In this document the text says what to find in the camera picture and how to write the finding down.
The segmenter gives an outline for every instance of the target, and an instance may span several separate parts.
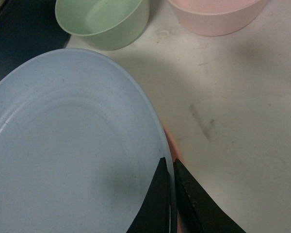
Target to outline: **pink bowl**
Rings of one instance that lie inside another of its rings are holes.
[[[168,0],[180,24],[206,36],[233,33],[255,19],[268,0]]]

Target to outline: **dirt mark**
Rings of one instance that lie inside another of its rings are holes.
[[[205,121],[202,119],[197,108],[195,107],[195,105],[193,103],[190,105],[189,109],[190,109],[192,116],[197,121],[200,129],[202,130],[203,135],[211,143],[212,142],[211,130],[213,129],[213,126],[214,126],[214,119],[211,119],[208,123],[205,123]]]

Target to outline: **stain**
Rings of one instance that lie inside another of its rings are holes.
[[[208,47],[209,47],[208,42],[200,42],[199,43],[199,48],[200,49],[208,49]]]
[[[156,43],[159,43],[161,40],[166,40],[170,38],[173,35],[177,35],[177,32],[175,30],[160,30],[155,32],[156,35]]]
[[[271,158],[274,161],[279,161],[281,164],[283,165],[287,165],[288,162],[282,158],[282,156],[280,155],[276,155],[276,154],[266,154],[267,157]]]
[[[195,107],[193,103],[190,105],[190,112],[192,116],[195,118],[195,120],[197,121],[200,129],[203,132],[203,135],[211,143],[212,142],[211,130],[214,127],[214,119],[211,119],[208,123],[205,123],[205,121],[202,119],[197,108]]]

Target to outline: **white table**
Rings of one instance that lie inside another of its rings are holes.
[[[238,32],[192,34],[166,0],[144,33],[99,51],[141,85],[189,171],[248,233],[291,233],[291,0],[270,0]]]

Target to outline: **table surface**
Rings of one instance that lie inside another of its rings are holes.
[[[189,171],[248,233],[291,233],[291,0],[270,0],[225,36],[188,32],[151,0],[144,33],[100,51],[124,67],[169,128]]]

